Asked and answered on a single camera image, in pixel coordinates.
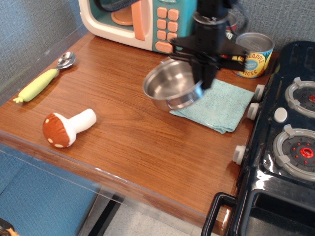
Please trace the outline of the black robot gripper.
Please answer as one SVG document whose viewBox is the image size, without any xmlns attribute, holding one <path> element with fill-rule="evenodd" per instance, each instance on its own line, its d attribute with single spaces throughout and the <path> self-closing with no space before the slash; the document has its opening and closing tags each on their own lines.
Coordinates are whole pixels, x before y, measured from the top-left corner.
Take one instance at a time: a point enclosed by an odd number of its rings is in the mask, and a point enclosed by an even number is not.
<svg viewBox="0 0 315 236">
<path fill-rule="evenodd" d="M 203 81 L 203 90 L 211 87 L 218 68 L 237 71 L 245 69 L 244 62 L 232 59 L 234 56 L 241 56 L 245 59 L 249 52 L 244 47 L 235 44 L 235 51 L 231 53 L 232 58 L 224 59 L 221 56 L 221 54 L 224 54 L 220 52 L 220 44 L 221 39 L 225 38 L 226 16 L 208 18 L 200 14 L 194 14 L 194 34 L 187 37 L 173 38 L 170 41 L 173 46 L 170 57 L 191 62 L 194 83 L 197 84 Z"/>
</svg>

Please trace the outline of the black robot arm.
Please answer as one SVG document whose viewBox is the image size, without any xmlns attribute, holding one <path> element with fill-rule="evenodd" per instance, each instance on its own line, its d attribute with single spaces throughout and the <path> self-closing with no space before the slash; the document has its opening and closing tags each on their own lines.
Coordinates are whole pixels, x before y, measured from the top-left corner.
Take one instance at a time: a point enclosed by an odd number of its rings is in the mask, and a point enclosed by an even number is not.
<svg viewBox="0 0 315 236">
<path fill-rule="evenodd" d="M 230 26 L 229 10 L 233 7 L 248 17 L 236 0 L 199 0 L 193 14 L 195 30 L 187 37 L 171 39 L 171 58 L 186 61 L 192 68 L 195 83 L 209 89 L 221 68 L 243 71 L 244 62 L 232 60 L 233 56 L 246 58 L 249 50 L 226 37 Z"/>
</svg>

